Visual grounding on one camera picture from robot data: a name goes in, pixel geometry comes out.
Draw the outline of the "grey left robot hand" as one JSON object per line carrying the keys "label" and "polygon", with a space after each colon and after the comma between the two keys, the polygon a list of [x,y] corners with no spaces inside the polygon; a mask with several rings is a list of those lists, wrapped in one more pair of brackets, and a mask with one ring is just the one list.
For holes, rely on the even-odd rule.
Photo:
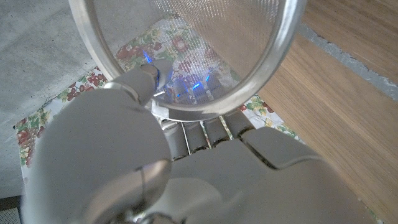
{"label": "grey left robot hand", "polygon": [[22,204],[26,223],[372,223],[315,151],[239,111],[215,146],[173,161],[181,125],[144,105],[170,76],[157,60],[78,97],[37,143]]}

